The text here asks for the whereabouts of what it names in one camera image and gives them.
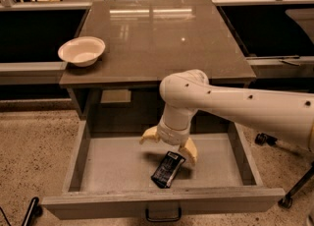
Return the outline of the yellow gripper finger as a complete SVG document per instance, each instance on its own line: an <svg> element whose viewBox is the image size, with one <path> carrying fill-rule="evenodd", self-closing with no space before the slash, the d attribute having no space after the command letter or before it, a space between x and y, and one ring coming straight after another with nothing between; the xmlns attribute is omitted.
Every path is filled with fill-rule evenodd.
<svg viewBox="0 0 314 226"><path fill-rule="evenodd" d="M179 152L190 164L195 165L197 163L198 151L191 138L188 138L186 142L180 145Z"/></svg>
<svg viewBox="0 0 314 226"><path fill-rule="evenodd" d="M157 127L151 127L147 129L143 135L141 136L141 139L139 141L140 144L144 144L146 141L154 141L158 142L160 140L160 137L157 133Z"/></svg>

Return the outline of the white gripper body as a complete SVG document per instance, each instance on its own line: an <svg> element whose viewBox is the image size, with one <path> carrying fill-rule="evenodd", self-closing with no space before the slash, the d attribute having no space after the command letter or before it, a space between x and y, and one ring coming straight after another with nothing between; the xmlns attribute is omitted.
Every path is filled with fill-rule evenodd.
<svg viewBox="0 0 314 226"><path fill-rule="evenodd" d="M190 125L184 128L175 129L167 125L164 118L161 118L157 125L157 135L160 140L170 145L184 144L189 138Z"/></svg>

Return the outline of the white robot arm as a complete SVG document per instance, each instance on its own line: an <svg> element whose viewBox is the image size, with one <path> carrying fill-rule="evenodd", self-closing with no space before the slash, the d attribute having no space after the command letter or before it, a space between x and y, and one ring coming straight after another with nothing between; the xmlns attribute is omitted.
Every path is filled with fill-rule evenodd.
<svg viewBox="0 0 314 226"><path fill-rule="evenodd" d="M314 96L310 93L213 86L200 70L167 76L159 92L165 102L163 115L140 140L176 145L191 163L197 162L198 151L190 126L199 110L303 149L314 149Z"/></svg>

